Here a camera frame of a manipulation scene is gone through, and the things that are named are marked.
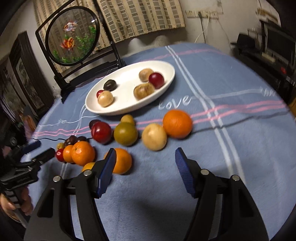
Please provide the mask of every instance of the metal screw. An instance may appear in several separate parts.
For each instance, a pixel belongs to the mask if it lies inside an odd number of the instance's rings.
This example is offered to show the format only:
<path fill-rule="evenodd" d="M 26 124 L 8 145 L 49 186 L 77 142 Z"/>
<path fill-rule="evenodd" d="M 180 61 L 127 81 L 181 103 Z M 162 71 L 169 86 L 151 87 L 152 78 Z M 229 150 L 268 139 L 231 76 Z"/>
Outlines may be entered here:
<path fill-rule="evenodd" d="M 86 177 L 89 176 L 91 173 L 92 173 L 91 170 L 85 170 L 85 171 L 83 172 L 83 174 L 84 174 Z"/>
<path fill-rule="evenodd" d="M 58 181 L 61 180 L 61 177 L 60 177 L 60 176 L 55 176 L 55 177 L 53 178 L 53 180 L 54 180 L 54 182 L 56 183 L 56 182 L 58 182 Z"/>
<path fill-rule="evenodd" d="M 200 171 L 200 173 L 202 174 L 202 175 L 208 175 L 210 172 L 207 170 L 207 169 L 201 169 L 201 171 Z"/>
<path fill-rule="evenodd" d="M 235 181 L 239 181 L 240 178 L 239 178 L 238 175 L 233 175 L 233 176 L 232 176 L 232 179 L 235 180 Z"/>

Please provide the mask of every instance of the blue tablecloth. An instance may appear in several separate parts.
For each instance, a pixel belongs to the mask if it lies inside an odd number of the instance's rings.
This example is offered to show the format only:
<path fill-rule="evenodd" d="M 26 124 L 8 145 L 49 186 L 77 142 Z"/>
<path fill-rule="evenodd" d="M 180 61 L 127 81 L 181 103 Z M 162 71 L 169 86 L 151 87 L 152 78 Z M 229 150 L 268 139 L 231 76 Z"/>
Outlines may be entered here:
<path fill-rule="evenodd" d="M 192 116 L 193 134 L 181 141 L 169 139 L 160 152 L 147 150 L 141 142 L 126 148 L 133 156 L 132 172 L 114 175 L 106 194 L 96 200 L 109 239 L 183 240 L 197 200 L 186 192 L 178 173 L 174 160 L 178 147 L 215 175 L 238 174 L 272 238 L 296 203 L 296 126 L 287 106 L 256 73 L 208 45 L 172 45 L 125 58 L 127 64 L 144 60 L 169 62 L 176 76 L 159 99 L 131 113 L 137 128 L 160 121 L 167 110 L 182 109 Z M 85 108 L 85 97 L 98 81 L 77 88 L 64 104 L 56 100 L 34 134 L 42 147 L 23 161 L 55 148 L 58 138 L 91 137 L 92 119 L 112 126 L 120 121 L 121 116 L 98 117 Z M 110 147 L 120 147 L 116 142 L 102 146 L 91 140 L 91 144 L 99 160 Z M 43 165 L 40 180 L 29 187 L 33 204 L 55 175 L 70 178 L 80 171 L 81 167 L 55 158 Z M 75 233 L 82 238 L 74 198 L 71 205 Z"/>

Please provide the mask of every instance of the white oval plate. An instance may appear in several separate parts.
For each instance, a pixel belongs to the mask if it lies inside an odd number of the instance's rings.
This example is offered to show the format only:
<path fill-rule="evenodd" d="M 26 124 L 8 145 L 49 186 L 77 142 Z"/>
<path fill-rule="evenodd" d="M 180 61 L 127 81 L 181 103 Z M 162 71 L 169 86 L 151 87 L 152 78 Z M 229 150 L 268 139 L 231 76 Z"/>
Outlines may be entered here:
<path fill-rule="evenodd" d="M 139 72 L 142 69 L 151 68 L 159 72 L 165 79 L 165 84 L 155 92 L 141 100 L 133 95 L 134 88 L 143 84 L 139 79 Z M 101 79 L 87 94 L 85 98 L 86 108 L 100 115 L 120 115 L 142 108 L 161 96 L 170 86 L 175 77 L 175 68 L 164 61 L 144 61 L 125 66 Z M 117 88 L 112 91 L 114 101 L 108 107 L 101 107 L 98 103 L 96 93 L 103 89 L 107 80 L 115 80 Z"/>

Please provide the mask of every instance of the orange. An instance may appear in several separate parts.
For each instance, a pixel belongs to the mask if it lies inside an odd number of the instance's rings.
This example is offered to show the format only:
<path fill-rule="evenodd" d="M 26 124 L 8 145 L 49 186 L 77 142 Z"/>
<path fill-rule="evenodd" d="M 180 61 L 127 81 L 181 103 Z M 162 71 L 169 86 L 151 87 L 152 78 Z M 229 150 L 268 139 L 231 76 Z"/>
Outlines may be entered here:
<path fill-rule="evenodd" d="M 94 164 L 95 162 L 89 162 L 82 168 L 81 172 L 84 172 L 85 170 L 91 170 L 94 167 Z"/>
<path fill-rule="evenodd" d="M 73 162 L 73 159 L 71 156 L 72 147 L 73 147 L 73 145 L 68 145 L 63 150 L 63 158 L 64 158 L 65 162 L 69 162 L 69 163 Z"/>
<path fill-rule="evenodd" d="M 163 117 L 163 127 L 170 137 L 183 139 L 192 130 L 192 120 L 185 111 L 170 110 Z"/>
<path fill-rule="evenodd" d="M 121 149 L 121 148 L 114 148 L 114 149 L 116 151 L 116 164 L 113 169 L 113 173 L 124 174 L 131 168 L 131 164 L 132 164 L 131 155 L 124 149 Z"/>
<path fill-rule="evenodd" d="M 87 141 L 79 141 L 72 147 L 71 156 L 75 164 L 83 167 L 94 161 L 95 151 Z"/>

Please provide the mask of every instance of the curtain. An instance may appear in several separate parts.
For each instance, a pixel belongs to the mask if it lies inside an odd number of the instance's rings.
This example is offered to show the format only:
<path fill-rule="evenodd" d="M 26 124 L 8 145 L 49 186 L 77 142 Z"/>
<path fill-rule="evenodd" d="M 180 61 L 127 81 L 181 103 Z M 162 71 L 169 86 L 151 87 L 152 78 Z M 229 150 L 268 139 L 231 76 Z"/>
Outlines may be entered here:
<path fill-rule="evenodd" d="M 67 0 L 33 0 L 37 26 L 39 27 Z M 179 0 L 97 0 L 115 42 L 163 29 L 185 27 Z M 92 0 L 76 0 L 68 5 L 84 6 L 97 14 Z M 47 23 L 40 31 L 45 40 Z M 110 46 L 100 22 L 100 38 L 93 54 Z M 69 67 L 55 64 L 62 73 Z"/>

